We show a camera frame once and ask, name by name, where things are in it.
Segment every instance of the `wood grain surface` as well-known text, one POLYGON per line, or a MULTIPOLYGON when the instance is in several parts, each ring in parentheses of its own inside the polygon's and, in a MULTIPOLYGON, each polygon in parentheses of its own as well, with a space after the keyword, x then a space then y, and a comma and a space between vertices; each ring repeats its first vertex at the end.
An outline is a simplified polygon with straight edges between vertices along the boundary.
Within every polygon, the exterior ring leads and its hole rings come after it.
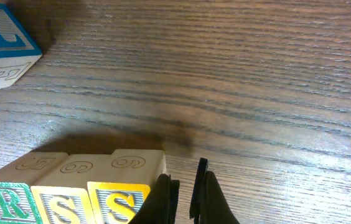
POLYGON ((0 167, 33 149, 200 157, 240 223, 351 223, 351 1, 18 0, 45 54, 0 90, 0 167))

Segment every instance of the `yellow border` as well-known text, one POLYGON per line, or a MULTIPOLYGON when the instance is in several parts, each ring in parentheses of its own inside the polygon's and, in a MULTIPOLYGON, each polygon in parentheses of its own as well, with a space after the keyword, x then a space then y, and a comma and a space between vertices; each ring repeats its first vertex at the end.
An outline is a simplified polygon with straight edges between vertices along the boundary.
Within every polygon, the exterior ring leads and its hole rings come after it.
POLYGON ((63 196, 79 196, 82 201, 87 223, 95 223, 93 209, 91 207, 88 193, 85 189, 71 188, 71 187, 46 187, 46 186, 32 186, 32 194, 36 201, 43 223, 50 223, 47 213, 41 200, 40 194, 49 195, 63 195, 63 196))
POLYGON ((119 184, 119 183, 105 183, 105 182, 88 182, 88 194, 90 195, 91 205, 93 207, 96 224, 103 224, 102 213, 100 210, 100 203, 96 190, 128 190, 138 191, 143 193, 143 199, 145 202, 146 197, 151 191, 150 186, 146 184, 119 184))

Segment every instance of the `green border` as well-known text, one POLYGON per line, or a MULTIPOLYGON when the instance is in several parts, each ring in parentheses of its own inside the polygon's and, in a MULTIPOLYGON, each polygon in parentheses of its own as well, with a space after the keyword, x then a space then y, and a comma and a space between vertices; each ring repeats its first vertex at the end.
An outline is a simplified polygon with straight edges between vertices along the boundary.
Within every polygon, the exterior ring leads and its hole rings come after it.
MULTIPOLYGON (((36 202, 33 198, 32 192, 30 191, 30 187, 24 183, 11 183, 11 182, 0 182, 0 187, 22 187, 25 190, 25 194, 27 200, 29 201, 30 208, 33 212, 35 222, 37 224, 43 224, 43 220, 41 219, 40 213, 37 209, 36 202)), ((14 221, 1 221, 0 224, 30 224, 30 222, 14 222, 14 221)))

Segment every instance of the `wooden table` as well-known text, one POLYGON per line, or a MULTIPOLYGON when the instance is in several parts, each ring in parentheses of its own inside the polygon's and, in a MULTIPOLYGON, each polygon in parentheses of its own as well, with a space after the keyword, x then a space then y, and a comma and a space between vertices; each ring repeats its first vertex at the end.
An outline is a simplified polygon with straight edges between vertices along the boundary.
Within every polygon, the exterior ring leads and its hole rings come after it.
POLYGON ((38 148, 200 157, 240 223, 351 223, 351 1, 19 0, 45 55, 0 90, 0 167, 38 148))

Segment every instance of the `blue border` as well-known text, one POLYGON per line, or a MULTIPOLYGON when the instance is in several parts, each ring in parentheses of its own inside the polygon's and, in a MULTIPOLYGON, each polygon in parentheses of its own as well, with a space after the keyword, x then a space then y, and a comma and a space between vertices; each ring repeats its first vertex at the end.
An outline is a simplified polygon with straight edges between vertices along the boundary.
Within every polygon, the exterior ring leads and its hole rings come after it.
POLYGON ((21 26, 21 24, 15 19, 14 15, 11 14, 11 12, 8 10, 8 8, 0 3, 0 9, 3 9, 6 14, 9 16, 9 18, 15 23, 17 28, 23 33, 23 35, 26 37, 26 39, 30 42, 30 44, 33 46, 33 50, 0 50, 0 58, 5 58, 5 57, 22 57, 22 56, 32 56, 32 55, 41 55, 42 52, 37 46, 37 44, 32 40, 32 38, 27 34, 27 32, 24 30, 24 28, 21 26))

